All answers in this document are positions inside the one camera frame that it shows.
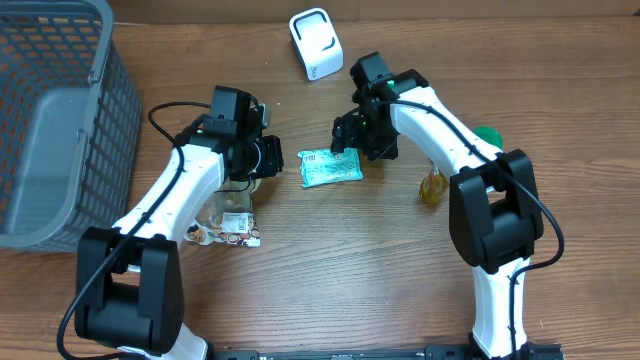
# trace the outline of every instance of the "wooden table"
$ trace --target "wooden table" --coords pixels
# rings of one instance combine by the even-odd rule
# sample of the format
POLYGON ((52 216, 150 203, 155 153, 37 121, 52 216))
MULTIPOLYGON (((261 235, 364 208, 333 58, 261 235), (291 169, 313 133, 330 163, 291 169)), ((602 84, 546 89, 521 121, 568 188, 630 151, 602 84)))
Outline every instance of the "wooden table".
MULTIPOLYGON (((210 102, 216 84, 271 106, 285 169, 256 193, 258 249, 187 244, 185 321, 218 348, 293 351, 462 343, 473 282, 448 235, 448 204, 420 203, 427 159, 400 138, 395 161, 362 162, 364 180, 303 190, 298 151, 327 148, 351 109, 348 68, 375 50, 415 68, 469 127, 493 126, 533 160, 541 199, 567 237, 565 257, 527 275, 531 340, 567 359, 640 357, 640 21, 638 18, 338 23, 345 69, 309 83, 286 24, 121 26, 115 42, 145 110, 210 102)), ((200 110, 158 115, 176 133, 200 110)), ((135 203, 169 144, 143 125, 135 203)), ((549 258, 547 226, 534 261, 549 258)), ((74 293, 75 256, 0 252, 0 358, 55 359, 74 293)), ((75 337, 76 354, 105 349, 75 337)))

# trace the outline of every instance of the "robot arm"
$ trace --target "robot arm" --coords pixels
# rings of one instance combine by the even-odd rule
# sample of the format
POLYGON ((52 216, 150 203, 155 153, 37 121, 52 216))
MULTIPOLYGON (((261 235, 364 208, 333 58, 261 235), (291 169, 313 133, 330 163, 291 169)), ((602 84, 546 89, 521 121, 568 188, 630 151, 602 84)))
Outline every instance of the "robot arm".
MULTIPOLYGON (((406 135, 438 167, 451 184, 450 222, 452 241, 462 258, 473 267, 476 319, 474 348, 484 359, 511 355, 509 287, 511 275, 527 266, 533 242, 542 236, 542 219, 531 200, 501 180, 497 167, 505 169, 536 194, 533 168, 519 150, 503 154, 480 139, 440 102, 433 88, 414 70, 399 75, 389 72, 377 53, 363 57, 351 69, 358 87, 353 98, 359 115, 337 118, 332 150, 345 147, 363 150, 371 159, 394 159, 396 136, 406 135), (432 112, 407 103, 432 108, 444 115, 472 146, 489 159, 485 162, 469 151, 451 128, 432 112), (504 199, 489 203, 488 192, 506 191, 504 199)), ((524 274, 515 288, 516 348, 527 342, 522 326, 524 274)))
MULTIPOLYGON (((136 236, 142 238, 163 235, 167 240, 177 242, 178 248, 202 204, 224 182, 224 161, 221 154, 208 147, 191 144, 184 145, 182 152, 185 158, 184 170, 173 191, 136 233, 136 236)), ((120 228, 121 234, 128 233, 167 187, 178 169, 178 163, 178 150, 174 149, 169 164, 149 192, 113 227, 120 228)))
MULTIPOLYGON (((250 94, 216 87, 209 115, 176 136, 182 172, 149 220, 128 240, 116 263, 78 303, 78 336, 145 359, 211 360, 213 348, 183 324, 184 298, 178 250, 206 199, 228 178, 251 181, 282 171, 280 140, 262 136, 266 105, 251 107, 250 94), (111 273, 140 273, 139 286, 113 281, 111 273)), ((89 228, 78 244, 76 289, 104 262, 180 171, 177 148, 164 172, 136 207, 111 229, 89 228)))

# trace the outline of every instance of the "black cable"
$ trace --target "black cable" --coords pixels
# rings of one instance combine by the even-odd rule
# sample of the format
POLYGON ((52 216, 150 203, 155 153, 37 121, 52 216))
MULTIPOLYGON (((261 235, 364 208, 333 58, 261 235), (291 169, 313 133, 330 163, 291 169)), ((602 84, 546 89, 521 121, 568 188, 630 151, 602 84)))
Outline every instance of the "black cable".
POLYGON ((381 158, 384 154, 386 154, 386 153, 387 153, 387 151, 389 151, 389 149, 391 149, 391 147, 392 147, 394 144, 396 144, 397 142, 398 142, 398 138, 396 138, 395 140, 393 140, 393 141, 391 142, 391 144, 389 144, 389 146, 387 146, 387 148, 386 148, 386 149, 384 149, 384 151, 383 151, 383 152, 381 152, 380 154, 378 154, 378 156, 376 156, 376 157, 375 157, 374 159, 372 159, 371 161, 376 161, 376 160, 380 159, 380 158, 381 158))
MULTIPOLYGON (((475 145, 471 144, 471 142, 467 138, 464 137, 462 132, 460 132, 460 130, 455 125, 453 125, 451 120, 449 120, 446 116, 444 116, 442 113, 440 113, 438 110, 434 109, 431 106, 427 106, 427 105, 424 105, 424 104, 419 104, 419 103, 412 102, 412 101, 405 101, 405 100, 377 101, 377 102, 371 103, 370 105, 372 105, 372 106, 382 106, 382 105, 391 105, 391 104, 411 106, 411 107, 414 107, 414 108, 422 109, 422 110, 426 111, 427 113, 435 115, 445 125, 447 125, 447 127, 449 129, 451 129, 451 131, 458 137, 458 139, 467 148, 469 148, 471 153, 473 153, 475 156, 477 156, 480 160, 482 160, 485 163, 490 163, 491 162, 491 160, 489 160, 480 151, 478 151, 478 149, 476 148, 475 145)), ((360 109, 361 109, 361 107, 355 108, 355 109, 349 111, 345 115, 353 115, 356 112, 358 112, 360 109)), ((540 199, 538 199, 537 196, 533 195, 529 190, 527 190, 527 188, 525 188, 521 183, 519 183, 516 179, 514 179, 507 171, 505 171, 504 169, 502 169, 500 167, 498 167, 498 169, 500 170, 500 173, 503 176, 503 178, 508 183, 510 183, 511 185, 515 186, 516 188, 518 188, 518 190, 522 191, 525 195, 527 195, 527 197, 529 197, 534 202, 536 207, 538 209, 540 209, 540 211, 542 211, 542 213, 547 218, 547 220, 549 220, 549 223, 551 223, 551 226, 553 227, 553 230, 555 231, 556 236, 558 237, 558 250, 557 250, 556 254, 551 259, 546 260, 546 261, 542 261, 542 262, 537 263, 537 264, 532 264, 532 265, 525 266, 525 267, 517 270, 513 274, 511 279, 510 279, 510 283, 509 283, 509 331, 511 332, 511 351, 512 351, 511 356, 512 356, 512 360, 515 360, 516 356, 517 356, 516 329, 515 329, 515 286, 516 286, 516 282, 517 282, 516 279, 518 278, 518 276, 522 275, 523 273, 525 273, 527 271, 541 269, 541 268, 544 268, 544 267, 547 267, 547 266, 551 266, 551 265, 555 264, 556 262, 558 262, 558 260, 560 260, 560 258, 562 257, 562 254, 564 253, 564 235, 562 234, 562 230, 560 229, 560 225, 556 221, 555 217, 553 216, 553 214, 551 214, 551 211, 549 211, 549 209, 547 209, 547 207, 540 201, 540 199)))
POLYGON ((251 186, 251 178, 249 178, 249 182, 247 183, 247 186, 245 186, 244 189, 241 189, 241 190, 240 189, 238 189, 238 190, 218 190, 218 191, 216 191, 216 193, 243 192, 243 191, 246 191, 249 188, 249 186, 251 186))
MULTIPOLYGON (((174 143, 173 137, 169 135, 169 133, 167 133, 163 128, 160 127, 160 125, 158 125, 153 120, 153 114, 156 111, 161 109, 165 109, 172 106, 182 106, 182 105, 200 106, 200 107, 206 107, 206 108, 210 107, 208 104, 197 103, 197 102, 171 102, 171 103, 155 106, 151 110, 149 110, 149 113, 147 114, 147 118, 149 119, 149 122, 151 123, 151 125, 153 125, 153 127, 156 128, 156 130, 158 130, 162 135, 164 135, 164 137, 166 137, 172 144, 174 143)), ((126 352, 117 352, 117 353, 112 353, 107 355, 98 355, 98 356, 89 356, 89 357, 76 357, 74 355, 71 355, 65 348, 64 333, 65 333, 65 330, 67 329, 67 325, 69 324, 69 321, 71 320, 71 316, 73 316, 73 313, 76 311, 76 308, 80 303, 80 300, 82 300, 82 298, 86 295, 89 288, 93 285, 93 283, 96 282, 98 277, 100 277, 102 274, 106 273, 111 269, 113 264, 117 261, 118 256, 120 255, 122 250, 128 245, 131 239, 133 239, 135 233, 137 233, 138 230, 140 230, 140 228, 142 228, 142 226, 144 226, 144 224, 151 218, 151 215, 153 215, 153 213, 157 210, 157 208, 160 206, 162 201, 164 201, 164 199, 169 195, 169 193, 171 192, 175 184, 178 182, 178 179, 180 178, 180 174, 182 174, 182 171, 184 170, 184 153, 182 152, 182 149, 180 147, 175 147, 175 148, 178 151, 178 157, 180 158, 180 161, 178 163, 178 168, 176 169, 176 173, 175 175, 173 175, 173 178, 171 179, 167 187, 162 191, 160 196, 158 196, 156 201, 149 207, 149 209, 142 214, 138 223, 133 228, 131 228, 131 230, 125 235, 125 237, 120 241, 120 243, 113 250, 111 250, 111 252, 104 259, 102 264, 100 264, 98 269, 93 273, 93 275, 91 275, 91 278, 89 278, 87 283, 78 292, 76 297, 73 299, 73 301, 69 305, 67 312, 62 317, 62 320, 60 321, 60 326, 58 327, 56 345, 58 347, 58 352, 66 360, 146 359, 146 357, 142 354, 131 354, 126 352)))

